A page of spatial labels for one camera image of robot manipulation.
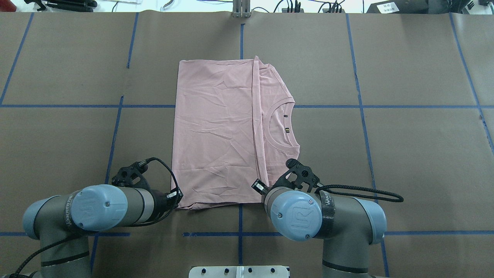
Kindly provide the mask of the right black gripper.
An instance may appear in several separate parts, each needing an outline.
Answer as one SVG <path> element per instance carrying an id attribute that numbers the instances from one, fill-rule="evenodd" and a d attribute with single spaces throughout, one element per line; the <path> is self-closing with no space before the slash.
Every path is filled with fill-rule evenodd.
<path id="1" fill-rule="evenodd" d="M 259 194 L 262 194 L 261 201 L 265 201 L 269 192 L 274 189 L 273 185 L 265 185 L 259 178 L 254 181 L 252 188 Z"/>

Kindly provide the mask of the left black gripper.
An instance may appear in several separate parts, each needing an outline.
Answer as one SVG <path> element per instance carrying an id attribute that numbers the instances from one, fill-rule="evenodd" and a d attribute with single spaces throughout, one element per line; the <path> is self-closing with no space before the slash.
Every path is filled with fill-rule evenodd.
<path id="1" fill-rule="evenodd" d="M 179 202 L 183 198 L 182 191 L 178 189 L 173 189 L 172 192 L 167 193 L 153 190 L 153 194 L 153 223 L 160 222 L 171 215 L 171 213 L 178 208 Z"/>

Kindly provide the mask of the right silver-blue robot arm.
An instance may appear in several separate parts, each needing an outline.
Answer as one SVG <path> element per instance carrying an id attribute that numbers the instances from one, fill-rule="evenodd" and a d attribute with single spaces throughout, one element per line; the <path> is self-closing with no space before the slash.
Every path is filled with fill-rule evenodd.
<path id="1" fill-rule="evenodd" d="M 307 193 L 256 180 L 264 210 L 275 229 L 292 241 L 321 239 L 323 278 L 369 278 L 369 247 L 387 231 L 382 207 L 374 201 L 338 197 L 320 190 Z"/>

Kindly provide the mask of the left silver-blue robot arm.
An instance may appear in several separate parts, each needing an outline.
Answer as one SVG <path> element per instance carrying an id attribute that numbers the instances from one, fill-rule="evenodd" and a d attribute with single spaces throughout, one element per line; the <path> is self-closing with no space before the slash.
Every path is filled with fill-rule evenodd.
<path id="1" fill-rule="evenodd" d="M 91 185 L 31 204 L 23 228 L 41 247 L 6 278 L 90 278 L 88 236 L 115 227 L 143 227 L 164 220 L 183 197 L 142 188 Z"/>

